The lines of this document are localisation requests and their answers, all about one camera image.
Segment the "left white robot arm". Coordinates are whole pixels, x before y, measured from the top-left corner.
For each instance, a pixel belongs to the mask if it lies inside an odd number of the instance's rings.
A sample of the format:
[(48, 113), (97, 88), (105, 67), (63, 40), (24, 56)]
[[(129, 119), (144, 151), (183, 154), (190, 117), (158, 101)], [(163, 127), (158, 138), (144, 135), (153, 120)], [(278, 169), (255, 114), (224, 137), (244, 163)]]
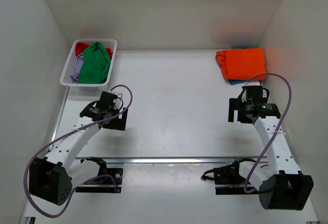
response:
[(123, 105), (122, 93), (104, 91), (99, 100), (85, 106), (71, 130), (73, 134), (55, 143), (43, 158), (32, 161), (29, 193), (61, 206), (72, 190), (84, 182), (107, 181), (107, 164), (103, 159), (88, 156), (77, 165), (74, 161), (101, 129), (125, 130), (128, 108)]

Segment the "green t shirt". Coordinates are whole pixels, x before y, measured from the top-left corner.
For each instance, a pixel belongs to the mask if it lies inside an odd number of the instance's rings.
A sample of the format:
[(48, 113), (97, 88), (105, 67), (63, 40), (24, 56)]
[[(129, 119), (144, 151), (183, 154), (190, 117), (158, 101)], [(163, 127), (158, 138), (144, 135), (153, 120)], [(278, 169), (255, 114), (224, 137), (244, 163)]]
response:
[(93, 42), (83, 51), (83, 65), (78, 84), (103, 84), (107, 80), (111, 64), (110, 56), (100, 42)]

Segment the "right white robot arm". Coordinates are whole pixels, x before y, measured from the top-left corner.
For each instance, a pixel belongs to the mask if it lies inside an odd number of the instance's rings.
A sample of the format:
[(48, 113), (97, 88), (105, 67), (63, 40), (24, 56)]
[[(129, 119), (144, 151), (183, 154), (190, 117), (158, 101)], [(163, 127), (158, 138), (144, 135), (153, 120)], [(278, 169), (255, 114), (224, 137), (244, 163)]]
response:
[(201, 180), (212, 180), (216, 194), (239, 194), (245, 187), (258, 194), (264, 209), (301, 211), (314, 182), (302, 173), (278, 124), (281, 114), (268, 102), (269, 90), (262, 86), (244, 86), (237, 98), (230, 98), (228, 121), (252, 124), (266, 149), (267, 164), (250, 158), (235, 159), (231, 164), (207, 170)]

